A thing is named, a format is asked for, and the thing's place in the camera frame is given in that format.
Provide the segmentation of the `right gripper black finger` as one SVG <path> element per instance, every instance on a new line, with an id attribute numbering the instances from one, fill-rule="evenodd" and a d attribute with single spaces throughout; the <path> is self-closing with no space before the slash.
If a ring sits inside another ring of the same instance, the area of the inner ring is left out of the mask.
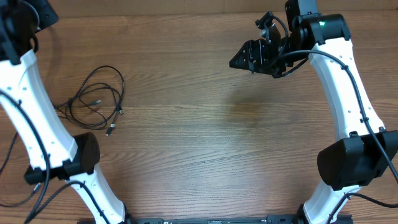
<path id="1" fill-rule="evenodd" d="M 255 61 L 258 59 L 258 42 L 249 40 L 243 43 L 243 46 L 237 54 L 229 61 L 229 66 L 233 67 L 235 61 Z"/>
<path id="2" fill-rule="evenodd" d="M 251 73 L 255 73 L 255 64 L 251 61 L 235 61 L 233 62 L 233 68 L 241 70 L 249 70 Z"/>

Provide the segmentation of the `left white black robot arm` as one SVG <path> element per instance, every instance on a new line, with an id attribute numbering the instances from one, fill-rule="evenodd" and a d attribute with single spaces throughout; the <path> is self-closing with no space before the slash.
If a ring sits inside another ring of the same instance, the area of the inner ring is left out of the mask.
<path id="1" fill-rule="evenodd" d="M 56 177 L 76 190 L 93 223 L 134 223 L 100 169 L 95 135 L 72 136 L 65 129 L 40 79 L 36 33 L 56 22 L 48 1 L 1 1 L 1 106 L 29 156 L 26 182 L 43 185 L 25 221 L 31 222 L 50 203 L 44 196 Z"/>

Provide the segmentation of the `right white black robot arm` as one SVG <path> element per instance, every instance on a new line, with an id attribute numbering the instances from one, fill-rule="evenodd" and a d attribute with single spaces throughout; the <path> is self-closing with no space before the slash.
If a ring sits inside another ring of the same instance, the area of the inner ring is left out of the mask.
<path id="1" fill-rule="evenodd" d="M 256 21 L 261 38 L 249 40 L 229 66 L 274 78 L 306 62 L 316 71 L 333 117 L 336 141 L 320 151 L 320 182 L 295 215 L 268 215 L 267 223 L 352 223 L 341 209 L 361 188 L 397 174 L 397 132 L 388 131 L 373 109 L 358 73 L 351 32 L 341 14 L 323 15 L 315 1 L 287 1 L 287 21 L 267 12 Z"/>

